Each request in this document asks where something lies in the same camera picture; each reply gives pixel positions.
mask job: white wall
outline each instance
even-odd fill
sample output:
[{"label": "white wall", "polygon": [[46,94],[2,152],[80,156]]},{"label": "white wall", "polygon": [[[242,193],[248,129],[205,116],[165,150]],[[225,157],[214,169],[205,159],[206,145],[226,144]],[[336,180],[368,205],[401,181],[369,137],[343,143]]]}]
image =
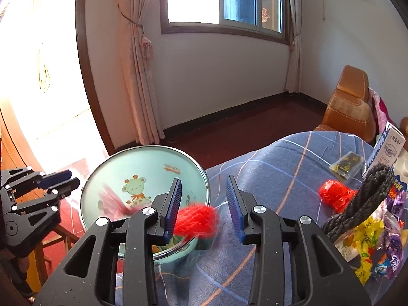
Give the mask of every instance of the white wall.
[{"label": "white wall", "polygon": [[370,87],[399,123],[408,115],[408,29],[390,0],[303,0],[301,91],[328,102],[346,64],[367,72]]},{"label": "white wall", "polygon": [[[134,140],[126,88],[116,51],[116,0],[86,0],[91,69],[101,109],[116,147]],[[161,35],[159,0],[144,17],[154,45],[154,79],[164,128],[281,93],[289,46],[227,34]]]}]

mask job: black baseboard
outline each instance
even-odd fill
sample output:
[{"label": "black baseboard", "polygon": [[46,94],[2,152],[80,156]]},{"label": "black baseboard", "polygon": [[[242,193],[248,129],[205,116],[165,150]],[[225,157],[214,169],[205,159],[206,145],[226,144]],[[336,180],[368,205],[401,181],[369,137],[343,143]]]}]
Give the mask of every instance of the black baseboard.
[{"label": "black baseboard", "polygon": [[[278,102],[295,100],[296,102],[305,105],[307,108],[312,109],[318,114],[323,116],[327,105],[323,102],[314,99],[306,94],[303,93],[289,93],[283,92],[275,95],[271,95],[269,97],[261,98],[258,100],[246,102],[244,104],[230,107],[227,109],[223,109],[217,112],[213,112],[212,114],[208,114],[202,117],[198,117],[196,119],[192,119],[191,121],[187,121],[175,126],[168,127],[164,130],[164,134],[166,135],[166,139],[163,140],[163,144],[166,144],[168,140],[171,140],[174,137],[189,133],[195,129],[199,129],[205,125],[216,123],[223,119],[232,117],[237,115],[243,111],[251,110],[259,106],[267,106],[270,104],[276,104]],[[116,153],[122,150],[132,148],[138,146],[136,141],[130,142],[123,146],[120,146],[116,149]]]}]

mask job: blue plaid tablecloth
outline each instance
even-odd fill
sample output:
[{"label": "blue plaid tablecloth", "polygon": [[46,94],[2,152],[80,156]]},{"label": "blue plaid tablecloth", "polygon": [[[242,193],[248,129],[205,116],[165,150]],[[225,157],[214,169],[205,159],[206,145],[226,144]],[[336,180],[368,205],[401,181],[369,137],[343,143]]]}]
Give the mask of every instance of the blue plaid tablecloth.
[{"label": "blue plaid tablecloth", "polygon": [[[373,148],[354,135],[310,131],[285,137],[260,150],[242,155],[207,170],[211,204],[218,206],[220,226],[207,250],[194,250],[187,257],[156,268],[160,306],[218,306],[248,304],[254,247],[236,239],[226,204],[226,179],[235,176],[240,190],[250,192],[258,203],[280,216],[298,219],[308,215],[322,226],[334,211],[322,204],[317,193],[333,178],[330,164],[355,152],[367,158]],[[361,177],[349,187],[357,189]],[[288,263],[285,249],[285,263]],[[290,273],[285,276],[285,305],[291,304]],[[122,305],[122,275],[117,276],[116,305]],[[370,279],[366,284],[373,304],[391,281]]]}]

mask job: window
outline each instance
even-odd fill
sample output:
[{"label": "window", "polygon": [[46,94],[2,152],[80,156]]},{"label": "window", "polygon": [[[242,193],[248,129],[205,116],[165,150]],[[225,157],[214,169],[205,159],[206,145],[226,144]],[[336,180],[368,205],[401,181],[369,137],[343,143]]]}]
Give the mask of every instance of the window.
[{"label": "window", "polygon": [[288,0],[160,0],[162,33],[215,32],[288,44]]}]

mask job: silver screw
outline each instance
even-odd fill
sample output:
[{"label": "silver screw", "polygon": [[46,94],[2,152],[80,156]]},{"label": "silver screw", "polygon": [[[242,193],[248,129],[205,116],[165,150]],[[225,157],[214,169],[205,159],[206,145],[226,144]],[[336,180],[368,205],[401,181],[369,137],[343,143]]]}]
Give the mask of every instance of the silver screw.
[{"label": "silver screw", "polygon": [[312,223],[312,219],[309,216],[302,216],[300,222],[303,224],[310,224]]},{"label": "silver screw", "polygon": [[104,225],[107,224],[108,222],[109,222],[109,220],[108,220],[107,218],[102,217],[102,218],[98,218],[98,219],[96,220],[96,225],[97,225],[97,226],[104,226]]},{"label": "silver screw", "polygon": [[266,208],[264,206],[262,206],[262,205],[256,205],[254,207],[254,212],[258,213],[258,214],[262,214],[262,213],[266,212]]},{"label": "silver screw", "polygon": [[142,210],[142,213],[145,215],[152,215],[154,213],[155,209],[153,207],[145,207]]}]

